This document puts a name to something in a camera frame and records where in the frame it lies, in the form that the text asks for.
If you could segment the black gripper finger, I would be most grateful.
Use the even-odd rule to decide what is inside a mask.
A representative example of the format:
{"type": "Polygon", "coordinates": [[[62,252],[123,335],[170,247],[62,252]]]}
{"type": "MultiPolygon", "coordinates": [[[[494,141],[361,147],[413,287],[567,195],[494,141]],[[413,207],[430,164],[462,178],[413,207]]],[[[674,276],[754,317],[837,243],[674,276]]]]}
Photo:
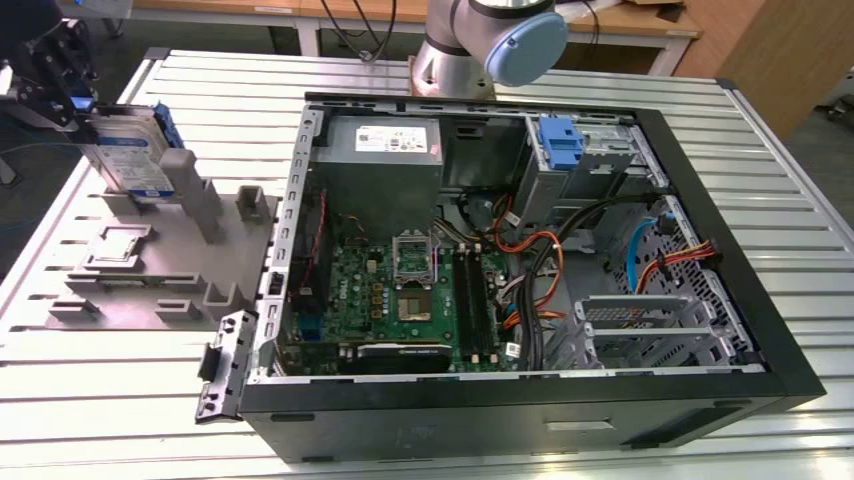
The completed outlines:
{"type": "Polygon", "coordinates": [[[32,127],[56,131],[78,131],[75,98],[91,98],[91,86],[74,82],[71,93],[35,83],[16,80],[16,118],[32,127]]]}
{"type": "Polygon", "coordinates": [[[39,48],[50,75],[70,97],[96,98],[94,82],[98,70],[94,62],[90,29],[83,20],[62,19],[40,40],[39,48]]]}

